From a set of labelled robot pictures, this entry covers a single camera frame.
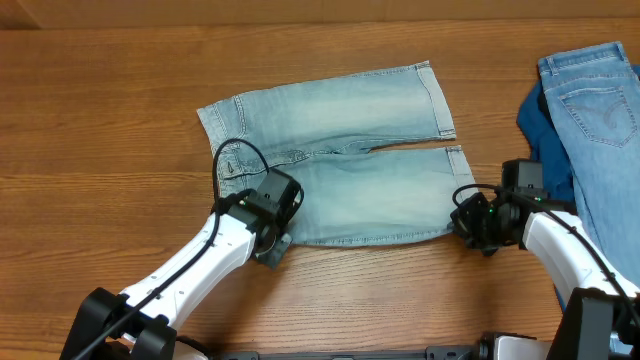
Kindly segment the light blue denim shorts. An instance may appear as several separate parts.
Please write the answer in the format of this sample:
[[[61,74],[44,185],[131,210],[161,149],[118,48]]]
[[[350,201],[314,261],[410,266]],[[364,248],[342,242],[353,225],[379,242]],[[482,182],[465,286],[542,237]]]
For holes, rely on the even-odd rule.
[[[305,193],[297,245],[389,246],[451,232],[474,180],[428,62],[241,93],[198,110],[219,189],[270,169]]]

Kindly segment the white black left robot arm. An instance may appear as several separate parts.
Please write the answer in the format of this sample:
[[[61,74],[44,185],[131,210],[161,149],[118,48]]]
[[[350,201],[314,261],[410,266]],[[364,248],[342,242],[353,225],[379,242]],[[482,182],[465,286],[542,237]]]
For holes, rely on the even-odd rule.
[[[81,303],[64,359],[202,359],[178,329],[219,284],[254,259],[275,267],[289,246],[283,229],[298,193],[245,190],[222,199],[201,231],[160,268],[118,294],[93,290]]]

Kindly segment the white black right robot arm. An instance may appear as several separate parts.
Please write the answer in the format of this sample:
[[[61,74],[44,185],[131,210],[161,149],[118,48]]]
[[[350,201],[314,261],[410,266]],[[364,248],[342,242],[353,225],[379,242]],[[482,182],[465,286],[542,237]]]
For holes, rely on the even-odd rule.
[[[563,304],[551,341],[494,332],[475,359],[639,359],[639,289],[586,235],[580,219],[559,204],[496,188],[456,202],[450,217],[469,249],[485,256],[516,245],[535,255]]]

